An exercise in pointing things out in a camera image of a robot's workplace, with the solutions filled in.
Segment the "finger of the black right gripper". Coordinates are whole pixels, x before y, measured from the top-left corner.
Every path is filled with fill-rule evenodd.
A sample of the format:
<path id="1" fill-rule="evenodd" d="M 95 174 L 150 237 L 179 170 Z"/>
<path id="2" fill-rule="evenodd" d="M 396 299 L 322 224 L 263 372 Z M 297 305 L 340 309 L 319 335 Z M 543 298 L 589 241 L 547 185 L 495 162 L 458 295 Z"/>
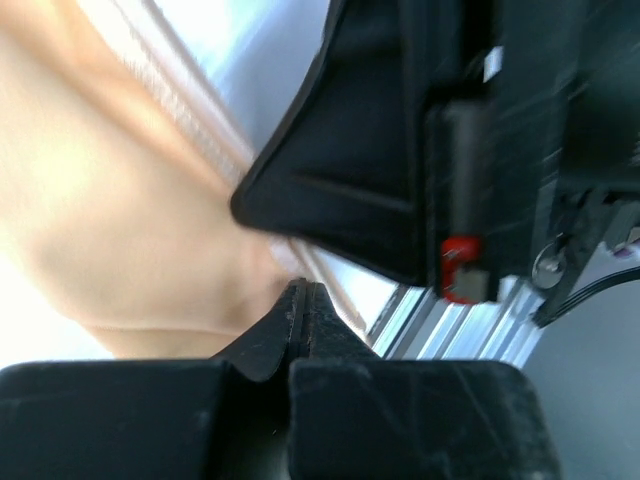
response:
<path id="1" fill-rule="evenodd" d="M 423 1 L 334 1 L 320 49 L 231 200 L 242 225 L 427 282 L 411 103 Z"/>

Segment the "beige cloth napkin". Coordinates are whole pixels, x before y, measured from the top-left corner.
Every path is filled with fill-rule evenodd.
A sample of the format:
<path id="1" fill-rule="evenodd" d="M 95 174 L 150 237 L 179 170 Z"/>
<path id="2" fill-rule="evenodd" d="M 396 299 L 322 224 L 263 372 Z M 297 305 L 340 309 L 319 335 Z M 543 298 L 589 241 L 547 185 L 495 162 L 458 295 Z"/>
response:
<path id="1" fill-rule="evenodd" d="M 1 5 L 1 361 L 206 357 L 296 277 L 368 325 L 309 244 L 229 201 L 323 39 L 324 1 Z"/>

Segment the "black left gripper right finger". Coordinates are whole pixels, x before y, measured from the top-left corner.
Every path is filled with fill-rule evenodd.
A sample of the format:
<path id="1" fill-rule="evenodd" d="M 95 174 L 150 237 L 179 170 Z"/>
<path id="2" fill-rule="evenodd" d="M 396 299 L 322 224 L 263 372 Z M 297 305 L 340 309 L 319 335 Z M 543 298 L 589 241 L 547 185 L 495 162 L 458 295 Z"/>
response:
<path id="1" fill-rule="evenodd" d="M 379 358 L 325 288 L 289 287 L 294 479 L 558 479 L 534 388 L 488 360 Z"/>

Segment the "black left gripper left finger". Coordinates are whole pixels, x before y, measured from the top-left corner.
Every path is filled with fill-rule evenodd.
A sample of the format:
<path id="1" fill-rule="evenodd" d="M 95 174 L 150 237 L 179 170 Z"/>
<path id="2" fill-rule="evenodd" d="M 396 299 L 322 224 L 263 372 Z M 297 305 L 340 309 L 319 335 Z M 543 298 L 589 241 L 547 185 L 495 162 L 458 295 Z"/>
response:
<path id="1" fill-rule="evenodd" d="M 306 286 L 199 360 L 39 361 L 1 372 L 5 479 L 285 479 L 287 373 Z"/>

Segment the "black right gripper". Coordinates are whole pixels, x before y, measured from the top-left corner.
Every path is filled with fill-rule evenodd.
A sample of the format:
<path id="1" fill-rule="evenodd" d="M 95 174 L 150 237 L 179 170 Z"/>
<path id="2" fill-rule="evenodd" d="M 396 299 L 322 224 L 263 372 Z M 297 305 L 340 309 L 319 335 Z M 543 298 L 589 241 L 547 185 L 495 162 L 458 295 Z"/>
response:
<path id="1" fill-rule="evenodd" d="M 637 268 L 578 283 L 639 200 L 635 1 L 413 1 L 415 285 L 456 303 L 517 275 L 547 326 Z"/>

